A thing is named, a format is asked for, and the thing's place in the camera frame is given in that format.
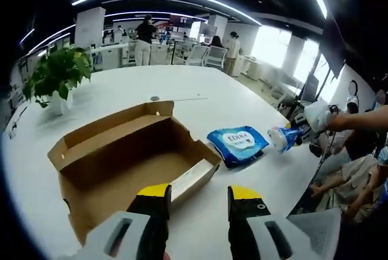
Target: cardboard box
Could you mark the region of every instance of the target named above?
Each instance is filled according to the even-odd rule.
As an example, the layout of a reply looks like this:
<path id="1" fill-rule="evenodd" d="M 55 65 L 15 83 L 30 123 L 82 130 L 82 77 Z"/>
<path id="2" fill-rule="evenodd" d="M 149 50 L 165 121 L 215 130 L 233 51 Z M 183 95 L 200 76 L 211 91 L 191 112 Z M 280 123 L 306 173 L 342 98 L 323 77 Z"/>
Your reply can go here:
<path id="1" fill-rule="evenodd" d="M 80 243 L 142 188 L 172 183 L 172 209 L 206 184 L 221 158 L 173 116 L 173 102 L 153 102 L 114 113 L 60 139 L 48 157 Z"/>

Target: floor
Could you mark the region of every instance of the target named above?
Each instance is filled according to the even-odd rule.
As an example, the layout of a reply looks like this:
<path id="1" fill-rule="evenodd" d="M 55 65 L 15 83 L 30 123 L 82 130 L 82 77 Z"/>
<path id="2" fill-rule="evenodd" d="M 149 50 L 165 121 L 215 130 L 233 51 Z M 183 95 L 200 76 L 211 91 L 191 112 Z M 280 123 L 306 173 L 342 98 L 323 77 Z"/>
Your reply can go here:
<path id="1" fill-rule="evenodd" d="M 239 77 L 233 77 L 233 78 L 236 79 L 241 84 L 248 87 L 249 89 L 251 89 L 251 91 L 253 91 L 258 96 L 263 98 L 263 100 L 265 100 L 269 104 L 273 104 L 274 102 L 277 101 L 277 99 L 271 96 L 272 90 L 269 88 L 269 86 L 264 82 L 262 82 L 261 80 L 259 81 L 252 80 L 244 74 L 240 74 Z"/>

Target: tabletop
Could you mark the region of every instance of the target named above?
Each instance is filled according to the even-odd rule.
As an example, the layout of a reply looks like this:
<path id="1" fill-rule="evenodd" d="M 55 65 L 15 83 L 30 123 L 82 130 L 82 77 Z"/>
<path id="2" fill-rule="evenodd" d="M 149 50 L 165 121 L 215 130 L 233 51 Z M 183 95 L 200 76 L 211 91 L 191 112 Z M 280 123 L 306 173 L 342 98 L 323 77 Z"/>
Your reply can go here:
<path id="1" fill-rule="evenodd" d="M 174 100 L 174 117 L 193 139 L 207 142 L 218 128 L 249 125 L 267 140 L 267 130 L 286 119 L 256 93 L 214 68 L 157 65 L 117 68 L 92 74 L 73 91 L 69 114 L 27 104 L 16 136 L 3 137 L 5 175 L 13 202 L 30 236 L 49 258 L 72 255 L 80 245 L 61 199 L 58 174 L 47 152 L 66 133 L 111 113 L 149 102 Z M 263 196 L 271 213 L 287 216 L 318 166 L 307 145 L 283 155 L 269 145 L 253 164 L 228 170 L 221 164 L 210 182 L 175 210 L 169 221 L 167 251 L 172 259 L 231 259 L 227 186 L 243 185 Z"/>

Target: black shirt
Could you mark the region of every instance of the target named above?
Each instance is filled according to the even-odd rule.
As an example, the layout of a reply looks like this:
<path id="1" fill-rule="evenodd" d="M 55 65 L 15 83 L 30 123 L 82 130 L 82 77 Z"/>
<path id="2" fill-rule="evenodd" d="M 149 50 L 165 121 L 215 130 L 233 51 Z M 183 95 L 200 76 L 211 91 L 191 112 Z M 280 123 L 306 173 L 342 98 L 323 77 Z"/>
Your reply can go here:
<path id="1" fill-rule="evenodd" d="M 136 31 L 138 32 L 138 39 L 149 44 L 152 44 L 152 34 L 156 32 L 156 27 L 154 25 L 140 24 Z"/>
<path id="2" fill-rule="evenodd" d="M 386 134 L 378 134 L 368 130 L 355 130 L 345 142 L 351 160 L 357 160 L 371 154 L 376 148 L 376 155 L 384 147 Z"/>

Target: white pants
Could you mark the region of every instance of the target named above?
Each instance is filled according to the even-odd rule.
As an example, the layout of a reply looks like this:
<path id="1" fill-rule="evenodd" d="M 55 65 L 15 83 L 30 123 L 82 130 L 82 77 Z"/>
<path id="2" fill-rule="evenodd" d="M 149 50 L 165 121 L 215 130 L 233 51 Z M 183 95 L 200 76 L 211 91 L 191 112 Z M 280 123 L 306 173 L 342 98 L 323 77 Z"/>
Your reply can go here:
<path id="1" fill-rule="evenodd" d="M 337 172 L 347 163 L 352 162 L 349 154 L 344 147 L 338 154 L 328 157 L 322 164 L 320 170 L 316 174 L 315 179 L 323 180 L 327 175 Z"/>
<path id="2" fill-rule="evenodd" d="M 138 40 L 135 47 L 136 66 L 150 64 L 151 44 Z"/>

